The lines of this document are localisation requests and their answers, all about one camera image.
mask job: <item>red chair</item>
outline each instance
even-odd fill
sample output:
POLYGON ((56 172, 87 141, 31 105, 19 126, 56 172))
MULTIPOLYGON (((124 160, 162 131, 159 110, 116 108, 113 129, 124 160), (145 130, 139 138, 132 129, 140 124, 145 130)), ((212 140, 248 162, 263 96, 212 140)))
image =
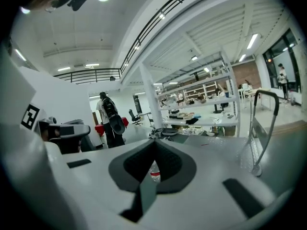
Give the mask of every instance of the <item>red chair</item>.
MULTIPOLYGON (((125 117, 122 117, 121 119, 123 120, 124 126, 127 128, 128 124, 129 124, 129 121, 128 121, 127 118, 125 118, 125 117)), ((100 136, 103 136, 104 133, 105 133, 105 128, 104 128, 103 125, 96 125, 96 126, 95 126, 95 130, 97 131, 97 133, 98 133, 100 136)))

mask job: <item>white pillar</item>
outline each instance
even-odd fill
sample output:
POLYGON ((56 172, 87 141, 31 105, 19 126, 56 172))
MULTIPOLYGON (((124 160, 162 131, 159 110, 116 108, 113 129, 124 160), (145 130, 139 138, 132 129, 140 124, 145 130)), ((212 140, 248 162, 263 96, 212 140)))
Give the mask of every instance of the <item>white pillar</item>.
POLYGON ((159 102, 157 94, 154 90, 154 82, 151 76, 151 73, 149 72, 148 68, 144 65, 140 65, 140 72, 144 84, 144 89, 146 92, 146 96, 148 99, 150 111, 153 116, 153 122, 155 128, 163 128, 163 119, 161 111, 159 111, 159 102))

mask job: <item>window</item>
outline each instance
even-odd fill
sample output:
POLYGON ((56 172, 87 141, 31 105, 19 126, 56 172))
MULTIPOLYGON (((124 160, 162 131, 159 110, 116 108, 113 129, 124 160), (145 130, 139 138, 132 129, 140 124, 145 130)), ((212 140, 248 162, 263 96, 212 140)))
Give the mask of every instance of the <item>window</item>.
POLYGON ((271 87, 281 88, 281 84, 278 82, 278 65, 282 63, 287 74, 287 88, 296 92, 301 88, 296 58, 292 49, 295 45, 297 45, 296 39, 289 29, 263 54, 269 72, 271 87))

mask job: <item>black slot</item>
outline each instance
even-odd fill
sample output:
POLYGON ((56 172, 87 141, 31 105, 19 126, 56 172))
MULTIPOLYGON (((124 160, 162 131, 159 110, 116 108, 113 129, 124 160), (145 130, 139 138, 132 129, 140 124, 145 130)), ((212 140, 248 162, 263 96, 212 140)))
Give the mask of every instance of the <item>black slot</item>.
POLYGON ((248 218, 264 209, 262 204, 238 180, 228 179, 223 184, 248 218))
POLYGON ((70 169, 72 168, 76 168, 85 164, 91 163, 91 161, 89 159, 82 159, 82 160, 78 160, 78 161, 74 161, 74 162, 68 162, 67 165, 70 169))

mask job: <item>metal frame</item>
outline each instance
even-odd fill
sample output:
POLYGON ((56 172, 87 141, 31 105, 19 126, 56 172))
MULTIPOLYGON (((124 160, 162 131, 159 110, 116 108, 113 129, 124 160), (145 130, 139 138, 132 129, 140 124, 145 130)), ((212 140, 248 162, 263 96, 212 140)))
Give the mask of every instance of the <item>metal frame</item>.
POLYGON ((87 69, 87 70, 62 73, 62 74, 55 75, 54 77, 63 79, 65 81, 74 82, 76 84, 82 84, 82 83, 89 83, 89 82, 108 81, 111 76, 119 80, 121 77, 120 68, 87 69))
POLYGON ((168 0, 158 11, 157 13, 149 20, 149 22, 143 27, 137 38, 134 40, 132 46, 130 47, 124 61, 120 67, 121 75, 125 71, 127 64, 129 64, 130 60, 134 56, 136 50, 134 49, 136 46, 141 46, 144 39, 148 36, 148 34, 156 27, 156 25, 161 21, 159 16, 161 14, 167 15, 170 13, 175 7, 180 5, 184 0, 168 0))

